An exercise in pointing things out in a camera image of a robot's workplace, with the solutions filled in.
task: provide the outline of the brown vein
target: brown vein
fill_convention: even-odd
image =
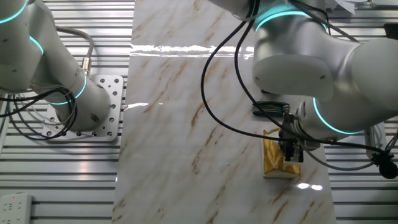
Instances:
[[[199,105],[199,108],[197,109],[197,112],[195,113],[195,115],[193,115],[192,121],[191,121],[191,127],[194,127],[194,125],[196,124],[196,121],[198,119],[198,113],[200,111],[200,109],[202,109],[204,107],[205,104],[201,103]]]
[[[284,207],[287,205],[288,202],[289,202],[289,201],[286,201],[286,202],[281,206],[281,208],[278,210],[278,212],[276,213],[275,218],[274,218],[274,223],[275,223],[276,220],[279,218],[280,213],[282,212],[282,210],[284,209]]]

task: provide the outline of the bolt hole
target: bolt hole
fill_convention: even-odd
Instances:
[[[100,119],[98,118],[97,115],[91,113],[91,114],[90,114],[90,117],[91,117],[91,119],[92,119],[95,123],[97,123],[97,124],[100,123]]]

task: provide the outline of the metal base plate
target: metal base plate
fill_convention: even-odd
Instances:
[[[90,79],[94,83],[104,87],[111,98],[111,105],[115,105],[115,107],[111,108],[108,117],[94,130],[83,132],[68,131],[66,136],[51,139],[49,142],[111,142],[118,136],[123,91],[123,77],[116,75],[91,75]],[[47,109],[46,117],[54,118],[54,123],[59,123],[55,109],[50,105]],[[51,126],[45,124],[42,134],[51,136],[58,133],[62,128],[63,126]]]

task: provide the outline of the cable connector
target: cable connector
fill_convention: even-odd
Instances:
[[[386,179],[395,179],[398,176],[398,167],[391,161],[394,155],[382,153],[373,154],[372,161],[379,167],[380,174]]]
[[[83,71],[87,77],[90,77],[90,70],[91,70],[91,58],[85,57],[83,58],[83,64],[81,65]]]

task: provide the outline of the black cable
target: black cable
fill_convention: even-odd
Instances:
[[[40,95],[37,95],[37,96],[32,96],[32,97],[28,97],[28,98],[19,98],[19,99],[9,99],[9,98],[1,98],[1,97],[0,97],[0,101],[21,102],[21,101],[28,101],[28,100],[36,100],[36,99],[38,99],[38,98],[40,98],[40,100],[42,100],[42,99],[44,99],[45,97],[51,95],[52,93],[59,92],[59,91],[60,91],[60,89],[57,88],[57,89],[47,91],[47,92],[45,92],[45,93],[43,93],[43,94],[40,94]]]
[[[306,136],[302,136],[301,134],[295,133],[289,129],[285,129],[281,124],[279,124],[274,118],[270,117],[257,103],[257,101],[252,97],[252,95],[250,94],[250,92],[248,91],[248,89],[246,88],[245,84],[242,81],[241,78],[241,74],[239,72],[239,66],[238,66],[238,57],[239,57],[239,49],[243,43],[243,41],[245,40],[247,34],[249,33],[249,31],[252,28],[252,25],[254,24],[254,21],[251,21],[251,23],[249,24],[248,28],[246,29],[245,33],[243,34],[243,36],[241,37],[241,39],[239,40],[237,46],[236,46],[236,51],[235,51],[235,55],[234,55],[234,61],[235,61],[235,71],[236,71],[236,75],[238,76],[238,80],[239,83],[242,86],[242,89],[245,91],[245,93],[247,94],[247,96],[250,98],[250,100],[252,101],[253,105],[258,108],[259,111],[261,111],[265,117],[267,117],[270,121],[272,121],[276,126],[278,126],[279,128],[283,129],[284,131],[288,132],[289,134],[295,136],[296,138],[300,138],[306,141],[311,141],[311,142],[317,142],[320,144],[330,144],[330,145],[336,145],[336,146],[346,146],[346,147],[360,147],[360,148],[364,148],[364,149],[369,149],[371,151],[375,151],[375,152],[379,152],[380,154],[384,154],[386,155],[386,152],[383,151],[382,149],[378,149],[376,147],[371,147],[371,146],[366,146],[366,145],[362,145],[362,144],[354,144],[354,143],[347,143],[347,142],[333,142],[333,141],[324,141],[321,139],[314,139],[314,138],[309,138]]]
[[[57,31],[59,31],[59,32],[79,35],[79,36],[83,37],[84,39],[88,40],[88,42],[90,43],[90,46],[88,47],[86,57],[91,58],[91,56],[93,55],[93,51],[94,51],[94,40],[90,35],[88,35],[87,33],[83,32],[81,30],[76,30],[76,29],[72,29],[72,28],[68,28],[68,27],[56,26],[56,28],[57,28]]]
[[[73,103],[72,103],[71,99],[69,99],[69,97],[65,97],[65,99],[68,101],[68,106],[69,106],[70,112],[72,113],[72,105],[73,105]],[[41,136],[41,137],[44,138],[44,139],[35,139],[35,140],[38,140],[38,141],[50,140],[50,139],[55,139],[55,138],[58,138],[58,137],[60,137],[60,136],[63,136],[63,135],[71,128],[71,126],[74,124],[74,122],[71,122],[71,120],[72,120],[72,117],[71,117],[71,118],[69,118],[69,120],[65,123],[65,125],[64,125],[64,127],[63,127],[63,129],[62,129],[61,131],[59,131],[59,132],[58,132],[57,134],[55,134],[54,136],[48,137],[48,136],[42,135],[41,133],[38,133],[36,130],[34,130],[32,127],[30,127],[30,126],[25,122],[25,120],[23,119],[21,113],[18,113],[18,115],[19,115],[21,121],[22,121],[32,132],[34,132],[35,134],[37,134],[37,135],[39,135],[39,136]]]
[[[75,104],[75,97],[70,93],[70,91],[68,91],[68,90],[66,90],[66,89],[60,89],[60,91],[61,91],[62,93],[64,93],[65,99],[66,99],[66,101],[68,102],[69,112],[70,112],[70,113],[73,113],[73,111],[72,111],[72,106]],[[9,102],[7,102],[7,110],[10,110],[10,109],[9,109]],[[38,133],[38,132],[37,132],[36,130],[34,130],[32,127],[30,127],[30,126],[25,122],[25,120],[23,119],[23,117],[22,117],[22,115],[21,115],[20,113],[18,113],[18,115],[19,115],[21,121],[22,121],[32,132],[34,132],[35,134],[37,134],[37,135],[39,135],[39,136],[41,136],[41,137],[43,137],[43,138],[33,138],[33,137],[27,135],[26,133],[23,133],[23,132],[21,131],[21,129],[19,129],[19,128],[17,127],[17,125],[16,125],[14,119],[12,118],[12,116],[10,116],[10,122],[11,122],[12,125],[15,127],[15,129],[16,129],[21,135],[25,136],[26,138],[31,139],[31,140],[35,140],[35,141],[46,141],[46,140],[50,140],[50,139],[59,138],[60,136],[63,136],[64,134],[66,134],[66,132],[69,131],[69,129],[70,129],[70,128],[73,126],[73,124],[75,123],[76,118],[77,118],[77,112],[78,112],[78,111],[77,111],[77,107],[75,107],[74,115],[72,116],[73,119],[72,119],[72,117],[70,117],[70,118],[68,119],[68,121],[65,123],[63,129],[62,129],[60,132],[58,132],[57,134],[55,134],[54,136],[51,136],[51,137],[49,137],[49,136],[44,136],[44,135],[42,135],[41,133]]]
[[[225,124],[224,122],[222,122],[221,120],[219,120],[211,111],[207,100],[206,100],[206,96],[205,96],[205,77],[206,77],[206,71],[207,68],[211,62],[211,60],[213,59],[213,57],[217,54],[217,52],[220,50],[220,48],[222,48],[222,46],[224,46],[225,43],[227,43],[233,36],[235,36],[241,29],[242,27],[245,25],[246,22],[241,22],[240,25],[238,25],[237,28],[235,28],[234,31],[232,31],[232,33],[227,36],[227,38],[225,38],[225,40],[222,41],[222,43],[220,43],[219,46],[217,46],[217,48],[213,51],[213,53],[211,53],[211,55],[209,56],[209,58],[206,61],[205,67],[203,68],[203,73],[201,75],[201,80],[200,80],[200,93],[201,93],[201,98],[203,100],[203,104],[205,105],[205,108],[207,110],[207,112],[210,114],[210,116],[220,125],[228,128],[231,131],[234,131],[236,133],[239,134],[243,134],[243,135],[247,135],[247,136],[251,136],[251,137],[256,137],[256,138],[263,138],[263,139],[270,139],[270,140],[274,140],[274,141],[291,141],[291,139],[280,139],[280,138],[273,138],[273,137],[269,137],[269,136],[263,136],[263,135],[259,135],[259,134],[253,134],[253,133],[247,133],[245,131],[241,131],[238,130],[236,128],[233,128],[227,124]]]
[[[327,27],[330,27],[343,35],[344,37],[348,38],[349,40],[353,42],[359,42],[357,39],[352,37],[351,35],[347,34],[346,32],[342,31],[338,27],[334,26],[330,22],[325,21],[324,19],[319,18],[317,15],[314,13],[310,12],[301,2],[297,2],[296,0],[289,0],[290,3],[292,3],[293,6],[295,6],[297,9],[300,9],[301,11],[305,12],[307,15],[309,15],[315,22],[319,22],[321,24],[326,25]]]
[[[299,4],[302,4],[305,7],[308,7],[310,9],[312,9],[312,10],[315,10],[315,11],[318,11],[318,12],[322,13],[325,16],[326,21],[329,23],[329,16],[328,16],[328,13],[326,12],[326,10],[322,10],[322,9],[317,8],[317,7],[310,6],[308,4],[305,4],[304,2],[300,2],[298,0],[291,0],[291,1],[295,1],[295,2],[297,2]],[[331,35],[330,26],[328,26],[328,30],[329,30],[329,35]]]
[[[21,111],[25,110],[26,108],[28,108],[30,105],[33,105],[34,103],[38,102],[39,100],[44,99],[46,96],[49,96],[49,95],[51,95],[52,93],[59,92],[59,91],[60,91],[59,89],[55,89],[55,90],[48,91],[48,92],[46,92],[46,93],[44,93],[44,94],[41,94],[41,95],[39,95],[40,97],[38,97],[38,98],[36,98],[35,100],[31,101],[30,103],[26,104],[25,106],[23,106],[23,107],[22,107],[21,109],[19,109],[19,110],[16,110],[16,111],[13,111],[13,112],[9,112],[9,113],[6,113],[6,114],[0,114],[0,118],[5,118],[5,117],[7,117],[7,116],[11,116],[11,115],[17,114],[18,112],[21,112]],[[17,99],[14,99],[14,100],[12,100],[12,99],[7,99],[6,101],[9,103],[9,102],[18,102],[18,101],[21,101],[21,100],[17,100]]]

